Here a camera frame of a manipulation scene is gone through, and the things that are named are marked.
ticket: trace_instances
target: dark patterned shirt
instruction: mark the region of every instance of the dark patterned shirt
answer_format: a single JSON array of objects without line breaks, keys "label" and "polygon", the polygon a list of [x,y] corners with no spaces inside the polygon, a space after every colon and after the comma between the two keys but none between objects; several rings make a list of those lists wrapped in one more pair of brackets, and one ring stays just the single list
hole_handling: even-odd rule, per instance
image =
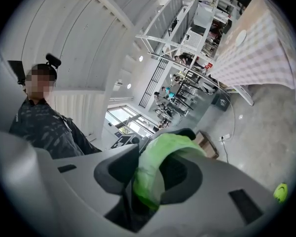
[{"label": "dark patterned shirt", "polygon": [[10,133],[29,141],[36,148],[49,151],[53,159],[101,152],[73,123],[41,99],[36,105],[25,100],[14,118]]}]

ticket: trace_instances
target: checkered tablecloth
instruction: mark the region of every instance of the checkered tablecloth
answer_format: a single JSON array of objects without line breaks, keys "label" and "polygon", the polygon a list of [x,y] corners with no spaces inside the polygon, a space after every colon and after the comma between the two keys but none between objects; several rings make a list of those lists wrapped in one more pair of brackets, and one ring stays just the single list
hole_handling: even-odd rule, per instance
[{"label": "checkered tablecloth", "polygon": [[[238,34],[244,41],[235,46]],[[296,91],[296,48],[291,30],[269,0],[252,0],[216,52],[211,77],[227,86],[282,84]]]}]

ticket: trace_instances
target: grey floor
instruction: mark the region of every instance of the grey floor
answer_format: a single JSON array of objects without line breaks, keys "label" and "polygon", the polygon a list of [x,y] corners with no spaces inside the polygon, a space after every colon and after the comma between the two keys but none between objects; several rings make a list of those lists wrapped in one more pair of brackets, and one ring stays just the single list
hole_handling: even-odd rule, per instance
[{"label": "grey floor", "polygon": [[[235,132],[232,140],[225,141],[229,163],[270,191],[282,182],[287,183],[291,191],[296,180],[295,93],[281,85],[252,85],[249,90],[255,102],[253,106],[239,94],[231,95]],[[226,161],[218,139],[232,134],[233,110],[229,106],[222,112],[210,105],[213,96],[200,91],[197,94],[197,104],[191,105],[194,110],[177,120],[177,126],[207,134],[220,154],[218,160]]]}]

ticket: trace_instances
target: person in background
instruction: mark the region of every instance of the person in background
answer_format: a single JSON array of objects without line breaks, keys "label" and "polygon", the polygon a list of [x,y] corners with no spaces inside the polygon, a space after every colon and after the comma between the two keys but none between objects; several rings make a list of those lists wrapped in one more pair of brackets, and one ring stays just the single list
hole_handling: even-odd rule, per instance
[{"label": "person in background", "polygon": [[[174,56],[174,59],[176,60],[176,62],[179,62],[179,63],[183,62],[187,66],[190,66],[192,61],[193,61],[193,59],[188,57],[186,54],[181,54],[179,56]],[[199,65],[196,61],[194,62],[194,66],[201,69],[201,70],[204,69],[204,67]]]},{"label": "person in background", "polygon": [[163,97],[159,97],[159,92],[154,93],[154,100],[156,102],[156,105],[164,105],[167,108],[171,108],[174,111],[176,111],[181,116],[186,116],[188,114],[188,111],[183,111],[181,108],[177,107],[176,105],[172,104],[168,99],[165,99]]},{"label": "person in background", "polygon": [[53,159],[76,157],[101,152],[74,124],[46,102],[57,79],[53,67],[37,64],[26,76],[27,99],[11,125],[10,133],[47,150]]},{"label": "person in background", "polygon": [[161,88],[161,90],[165,91],[170,98],[174,98],[174,96],[176,96],[177,98],[180,98],[182,101],[186,100],[186,97],[183,97],[181,94],[175,94],[171,89],[171,87],[164,86]]}]

